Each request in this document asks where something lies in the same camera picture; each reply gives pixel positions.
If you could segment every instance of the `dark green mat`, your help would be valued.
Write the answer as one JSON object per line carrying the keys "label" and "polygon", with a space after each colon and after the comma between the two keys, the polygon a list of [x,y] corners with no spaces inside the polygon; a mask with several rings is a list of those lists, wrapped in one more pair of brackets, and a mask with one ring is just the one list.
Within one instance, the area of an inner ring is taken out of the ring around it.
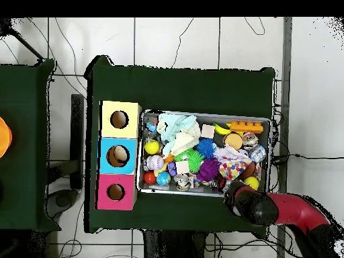
{"label": "dark green mat", "polygon": [[0,116],[13,140],[0,159],[0,228],[56,230],[44,213],[47,180],[46,88],[54,60],[0,65]]}
{"label": "dark green mat", "polygon": [[139,193],[134,210],[94,210],[99,100],[138,102],[142,108],[271,118],[275,72],[114,67],[106,56],[89,65],[85,229],[146,228],[265,234],[231,216],[222,198]]}

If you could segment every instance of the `blue spiky ball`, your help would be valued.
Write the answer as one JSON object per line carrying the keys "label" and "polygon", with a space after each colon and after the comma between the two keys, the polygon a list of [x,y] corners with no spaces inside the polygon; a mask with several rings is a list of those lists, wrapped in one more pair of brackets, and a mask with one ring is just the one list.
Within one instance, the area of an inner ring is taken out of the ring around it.
{"label": "blue spiky ball", "polygon": [[203,155],[206,159],[211,159],[216,150],[216,147],[210,138],[201,139],[196,148],[199,154]]}

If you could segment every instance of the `red ball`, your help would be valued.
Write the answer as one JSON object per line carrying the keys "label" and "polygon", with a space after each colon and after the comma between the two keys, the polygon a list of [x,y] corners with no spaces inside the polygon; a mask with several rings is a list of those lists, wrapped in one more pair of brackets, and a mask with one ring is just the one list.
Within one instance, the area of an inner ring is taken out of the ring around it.
{"label": "red ball", "polygon": [[144,182],[146,182],[147,184],[154,184],[156,180],[157,178],[155,177],[153,172],[147,172],[146,174],[144,174]]}

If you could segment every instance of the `metal tray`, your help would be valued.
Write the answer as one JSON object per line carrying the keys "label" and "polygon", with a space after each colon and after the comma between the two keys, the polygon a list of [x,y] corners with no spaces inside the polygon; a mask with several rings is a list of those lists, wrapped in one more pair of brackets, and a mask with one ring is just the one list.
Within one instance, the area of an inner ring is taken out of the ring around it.
{"label": "metal tray", "polygon": [[[140,115],[140,133],[143,133],[144,130],[144,118],[148,117],[158,117],[159,114],[176,114],[176,115],[184,115],[190,116],[194,115],[197,118],[197,122],[202,127],[202,124],[209,124],[212,125],[213,122],[217,123],[219,126],[226,128],[225,123],[229,123],[233,120],[243,120],[243,121],[250,121],[250,122],[260,122],[263,126],[263,132],[261,134],[257,134],[259,139],[259,144],[264,146],[267,150],[267,158],[264,159],[262,162],[262,170],[261,170],[261,182],[259,184],[259,189],[263,191],[267,191],[269,189],[269,170],[270,170],[270,158],[271,158],[271,138],[272,138],[272,129],[271,129],[271,120],[266,118],[253,118],[253,117],[241,117],[241,116],[227,116],[227,115],[212,115],[212,114],[199,114],[199,113],[185,113],[185,112],[170,112],[170,111],[156,111],[156,110],[145,110]],[[223,145],[223,135],[214,133],[213,141],[219,147],[224,147]],[[145,157],[144,154],[144,137],[141,137],[141,141],[138,142],[138,164],[136,169],[136,186],[139,191],[144,193],[160,193],[160,194],[175,194],[175,195],[194,195],[194,196],[213,196],[213,197],[221,197],[223,193],[219,193],[214,191],[210,188],[210,186],[201,185],[198,188],[188,189],[187,191],[179,191],[175,187],[173,183],[173,179],[171,183],[167,186],[160,186],[157,183],[154,185],[147,185],[144,182],[144,169],[142,165],[143,158]]]}

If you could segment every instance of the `lego brick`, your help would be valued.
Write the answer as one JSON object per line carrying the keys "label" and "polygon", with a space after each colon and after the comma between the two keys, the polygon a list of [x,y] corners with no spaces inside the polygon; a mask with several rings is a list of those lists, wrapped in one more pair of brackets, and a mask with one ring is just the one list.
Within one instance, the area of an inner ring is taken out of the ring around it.
{"label": "lego brick", "polygon": [[230,130],[233,132],[253,132],[260,134],[263,132],[263,127],[259,122],[233,121],[230,125]]}

